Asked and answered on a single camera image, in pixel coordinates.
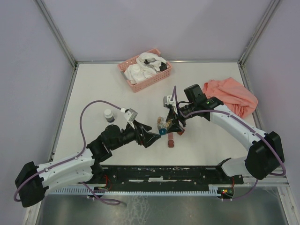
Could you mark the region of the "glass pill bottle yellow pills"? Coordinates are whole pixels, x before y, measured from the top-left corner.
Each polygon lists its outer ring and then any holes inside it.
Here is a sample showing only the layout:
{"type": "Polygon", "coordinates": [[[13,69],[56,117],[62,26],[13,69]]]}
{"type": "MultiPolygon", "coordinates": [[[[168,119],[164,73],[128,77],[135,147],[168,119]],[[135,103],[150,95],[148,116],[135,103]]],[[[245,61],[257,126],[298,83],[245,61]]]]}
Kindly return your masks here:
{"type": "Polygon", "coordinates": [[[169,126],[169,123],[166,123],[166,118],[165,117],[158,117],[157,119],[157,126],[162,126],[163,128],[167,129],[169,126]]]}

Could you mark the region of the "teal pill box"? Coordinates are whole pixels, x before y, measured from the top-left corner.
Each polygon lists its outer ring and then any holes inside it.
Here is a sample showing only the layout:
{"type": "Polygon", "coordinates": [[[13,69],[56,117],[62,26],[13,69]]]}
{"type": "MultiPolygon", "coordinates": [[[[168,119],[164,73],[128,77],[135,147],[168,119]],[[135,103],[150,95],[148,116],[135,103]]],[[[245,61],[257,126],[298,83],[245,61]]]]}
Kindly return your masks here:
{"type": "Polygon", "coordinates": [[[166,129],[165,128],[159,129],[158,131],[159,131],[160,135],[166,135],[166,129]]]}

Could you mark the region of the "white bottle cap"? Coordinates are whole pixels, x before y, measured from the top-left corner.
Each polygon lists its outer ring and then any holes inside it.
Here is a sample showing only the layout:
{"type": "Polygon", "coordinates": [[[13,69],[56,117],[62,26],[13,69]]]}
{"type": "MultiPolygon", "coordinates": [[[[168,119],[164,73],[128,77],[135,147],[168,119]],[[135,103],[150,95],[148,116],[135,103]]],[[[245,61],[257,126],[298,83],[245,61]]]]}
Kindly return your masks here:
{"type": "Polygon", "coordinates": [[[107,122],[112,123],[115,121],[115,117],[113,112],[110,109],[105,109],[104,110],[104,117],[107,122]]]}

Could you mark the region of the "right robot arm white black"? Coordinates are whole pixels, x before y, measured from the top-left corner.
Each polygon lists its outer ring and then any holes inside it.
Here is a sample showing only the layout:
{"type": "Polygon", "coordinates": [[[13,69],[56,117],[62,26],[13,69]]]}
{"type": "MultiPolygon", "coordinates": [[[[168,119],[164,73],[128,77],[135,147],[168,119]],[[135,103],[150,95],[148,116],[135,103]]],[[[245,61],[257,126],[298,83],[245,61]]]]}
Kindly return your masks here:
{"type": "Polygon", "coordinates": [[[218,182],[226,183],[233,176],[246,173],[258,180],[268,175],[285,176],[282,142],[276,132],[267,133],[251,126],[218,98],[206,97],[198,84],[184,89],[184,93],[187,101],[183,107],[177,100],[176,89],[163,99],[164,107],[169,110],[167,133],[182,132],[186,121],[198,116],[220,126],[247,150],[246,157],[229,158],[221,163],[221,168],[215,171],[218,182]]]}

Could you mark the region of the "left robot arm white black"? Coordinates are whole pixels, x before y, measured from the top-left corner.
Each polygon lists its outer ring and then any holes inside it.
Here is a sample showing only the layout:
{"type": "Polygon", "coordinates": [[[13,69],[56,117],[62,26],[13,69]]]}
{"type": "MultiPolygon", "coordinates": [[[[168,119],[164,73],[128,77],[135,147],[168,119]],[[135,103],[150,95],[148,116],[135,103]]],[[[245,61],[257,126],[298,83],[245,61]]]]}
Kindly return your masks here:
{"type": "Polygon", "coordinates": [[[36,165],[26,163],[15,179],[14,201],[24,208],[42,201],[50,192],[75,183],[100,182],[104,177],[101,163],[112,156],[112,151],[131,142],[145,148],[160,139],[148,125],[134,121],[125,129],[109,125],[83,150],[58,161],[36,165]]]}

